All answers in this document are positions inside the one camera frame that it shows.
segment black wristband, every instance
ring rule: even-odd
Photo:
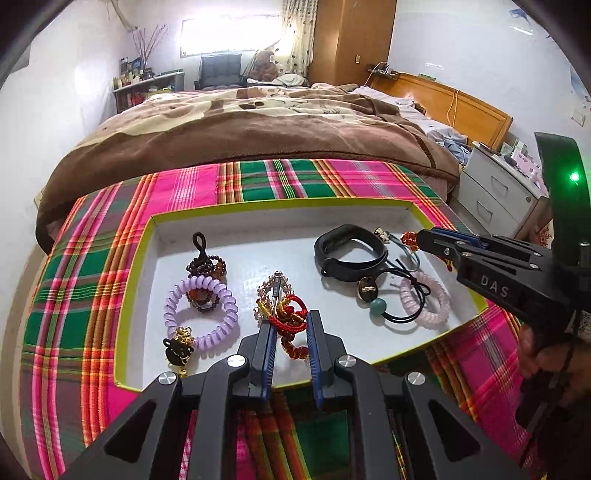
[[[367,262],[343,262],[329,254],[344,244],[356,239],[367,244],[376,258]],[[388,258],[388,248],[369,230],[356,225],[341,225],[325,233],[314,244],[314,257],[325,277],[341,281],[359,281],[372,276]]]

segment black charm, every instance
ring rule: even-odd
[[[166,347],[166,358],[172,365],[184,367],[189,361],[194,348],[190,345],[179,342],[177,339],[165,338],[162,343]]]
[[[365,303],[371,303],[378,298],[378,285],[373,277],[363,277],[357,283],[357,295]]]

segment pink spiral hair tie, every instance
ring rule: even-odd
[[[414,273],[414,277],[422,284],[426,285],[431,289],[431,297],[437,298],[439,307],[436,312],[430,312],[427,310],[427,306],[423,308],[423,311],[415,319],[417,325],[425,327],[431,330],[436,329],[439,325],[447,321],[450,312],[450,297],[445,292],[443,287],[436,280],[432,279],[423,272]],[[403,278],[400,282],[400,299],[402,300],[402,306],[408,314],[416,312],[419,308],[419,302],[413,296],[413,287],[410,280]]]

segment black chair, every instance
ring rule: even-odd
[[[199,67],[195,90],[219,90],[246,86],[241,75],[241,53],[204,55]]]

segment screw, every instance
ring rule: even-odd
[[[410,372],[407,375],[407,380],[412,383],[412,385],[423,385],[425,383],[425,375],[421,372]]]
[[[353,355],[341,355],[339,357],[339,363],[342,367],[350,368],[357,363],[357,359]]]
[[[228,357],[228,365],[230,365],[230,367],[241,367],[245,363],[246,358],[244,358],[242,355],[232,355]]]
[[[158,376],[158,382],[162,385],[170,385],[176,382],[177,374],[174,372],[163,372]]]

